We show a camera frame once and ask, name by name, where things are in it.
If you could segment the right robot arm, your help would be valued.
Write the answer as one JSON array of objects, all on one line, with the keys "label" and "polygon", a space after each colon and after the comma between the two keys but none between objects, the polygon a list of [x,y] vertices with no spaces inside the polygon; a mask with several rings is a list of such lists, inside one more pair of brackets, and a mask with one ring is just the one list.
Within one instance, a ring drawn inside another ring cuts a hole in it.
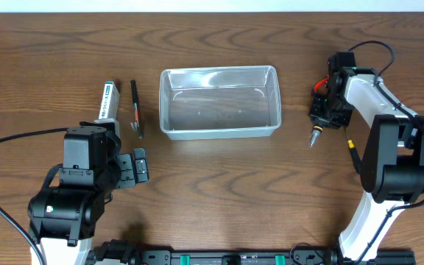
[{"label": "right robot arm", "polygon": [[414,264],[412,251],[378,248],[395,219],[424,205],[424,116],[399,101],[380,72],[356,65],[352,51],[328,59],[328,75],[312,91],[310,144],[325,128],[346,129],[354,110],[370,134],[363,155],[352,141],[348,150],[364,189],[350,224],[324,264]]}]

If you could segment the red handled pliers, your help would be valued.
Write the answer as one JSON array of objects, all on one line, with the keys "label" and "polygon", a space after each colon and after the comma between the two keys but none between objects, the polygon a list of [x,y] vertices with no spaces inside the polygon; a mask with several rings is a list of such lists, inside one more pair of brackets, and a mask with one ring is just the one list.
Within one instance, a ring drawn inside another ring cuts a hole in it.
[{"label": "red handled pliers", "polygon": [[313,87],[313,92],[317,93],[320,87],[328,83],[328,80],[329,80],[329,76],[327,75],[325,78],[318,81]]}]

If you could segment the stubby yellow black screwdriver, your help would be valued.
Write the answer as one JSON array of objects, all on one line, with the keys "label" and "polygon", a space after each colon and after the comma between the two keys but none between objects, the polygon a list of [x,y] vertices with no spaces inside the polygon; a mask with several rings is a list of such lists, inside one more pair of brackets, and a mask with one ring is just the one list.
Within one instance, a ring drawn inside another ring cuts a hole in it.
[{"label": "stubby yellow black screwdriver", "polygon": [[311,139],[309,141],[310,147],[313,147],[321,136],[323,129],[320,126],[314,125],[311,131]]}]

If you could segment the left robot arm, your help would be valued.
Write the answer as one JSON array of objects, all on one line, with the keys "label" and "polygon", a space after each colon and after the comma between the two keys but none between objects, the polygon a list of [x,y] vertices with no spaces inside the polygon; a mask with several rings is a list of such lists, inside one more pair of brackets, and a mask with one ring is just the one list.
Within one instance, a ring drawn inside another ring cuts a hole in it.
[{"label": "left robot arm", "polygon": [[63,162],[50,169],[30,200],[29,235],[33,264],[139,264],[136,247],[111,240],[93,247],[96,223],[116,189],[149,180],[146,151],[120,152],[114,122],[83,122],[68,128]]}]

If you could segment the thin yellow black screwdriver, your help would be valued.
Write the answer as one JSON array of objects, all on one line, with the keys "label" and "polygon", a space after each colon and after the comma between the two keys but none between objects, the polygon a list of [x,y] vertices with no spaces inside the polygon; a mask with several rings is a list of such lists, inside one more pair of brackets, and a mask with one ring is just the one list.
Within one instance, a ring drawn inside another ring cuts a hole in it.
[{"label": "thin yellow black screwdriver", "polygon": [[353,140],[350,138],[346,127],[344,127],[344,133],[347,138],[348,150],[350,153],[351,160],[353,162],[353,167],[357,174],[361,174],[361,158],[359,156],[358,150],[356,149],[356,145],[353,143]]}]

